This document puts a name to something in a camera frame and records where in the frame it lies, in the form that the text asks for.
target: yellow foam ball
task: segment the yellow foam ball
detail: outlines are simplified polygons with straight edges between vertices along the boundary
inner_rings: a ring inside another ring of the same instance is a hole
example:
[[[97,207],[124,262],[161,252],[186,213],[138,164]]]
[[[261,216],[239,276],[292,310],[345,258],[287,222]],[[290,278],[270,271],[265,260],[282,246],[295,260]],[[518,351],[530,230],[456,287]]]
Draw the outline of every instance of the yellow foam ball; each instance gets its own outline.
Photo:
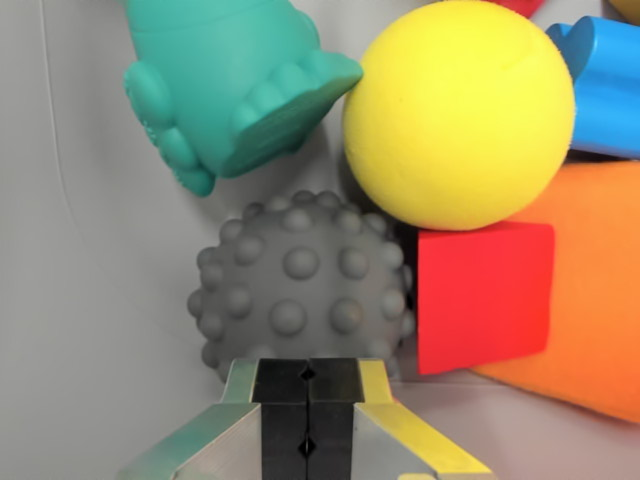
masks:
[[[533,201],[562,164],[575,98],[526,18],[487,2],[414,10],[384,31],[347,97],[344,134],[371,199],[423,228],[469,230]]]

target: red foam block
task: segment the red foam block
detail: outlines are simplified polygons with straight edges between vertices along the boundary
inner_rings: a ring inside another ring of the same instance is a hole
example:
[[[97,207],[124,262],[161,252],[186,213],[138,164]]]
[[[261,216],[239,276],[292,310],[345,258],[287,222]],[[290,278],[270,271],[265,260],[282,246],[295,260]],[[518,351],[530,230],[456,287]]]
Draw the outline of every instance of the red foam block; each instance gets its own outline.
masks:
[[[550,225],[502,222],[470,232],[420,231],[420,373],[543,351],[554,250]]]
[[[518,12],[520,15],[523,15],[527,18],[531,18],[531,16],[536,13],[544,0],[487,0],[491,3],[497,3],[498,5],[502,5],[503,7],[507,7],[514,12]]]

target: blue toy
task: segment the blue toy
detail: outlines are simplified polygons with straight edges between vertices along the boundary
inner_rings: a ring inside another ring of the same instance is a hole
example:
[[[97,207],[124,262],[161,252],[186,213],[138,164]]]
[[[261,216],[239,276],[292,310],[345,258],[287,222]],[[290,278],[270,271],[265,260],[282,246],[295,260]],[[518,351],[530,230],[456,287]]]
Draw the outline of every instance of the blue toy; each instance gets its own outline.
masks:
[[[584,17],[547,30],[576,91],[573,148],[640,157],[640,27]]]
[[[288,0],[128,0],[139,61],[124,86],[151,142],[182,185],[211,193],[297,150],[362,75],[320,49]]]

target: teal rubber toy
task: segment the teal rubber toy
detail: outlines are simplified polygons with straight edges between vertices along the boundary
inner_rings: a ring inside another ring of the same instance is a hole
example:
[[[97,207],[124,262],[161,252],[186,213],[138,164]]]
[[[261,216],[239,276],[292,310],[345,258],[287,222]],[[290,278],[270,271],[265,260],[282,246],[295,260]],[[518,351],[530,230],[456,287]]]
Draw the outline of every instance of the teal rubber toy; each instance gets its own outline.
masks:
[[[209,195],[296,151],[360,65],[321,50],[313,21],[288,0],[127,0],[138,61],[124,86],[178,181]]]

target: white surface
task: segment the white surface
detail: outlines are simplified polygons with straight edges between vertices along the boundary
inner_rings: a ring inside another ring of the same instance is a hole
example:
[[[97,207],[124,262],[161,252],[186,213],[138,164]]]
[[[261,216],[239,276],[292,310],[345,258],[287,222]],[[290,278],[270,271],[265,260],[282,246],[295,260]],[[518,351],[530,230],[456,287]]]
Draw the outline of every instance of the white surface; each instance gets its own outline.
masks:
[[[548,1],[544,27],[601,11]],[[295,3],[355,57],[422,4]],[[335,109],[300,154],[190,197],[129,110],[132,60],[114,0],[0,0],[0,480],[111,479],[215,402],[184,307],[196,252],[249,201],[351,193]],[[503,480],[639,478],[638,427],[466,374],[396,393]]]

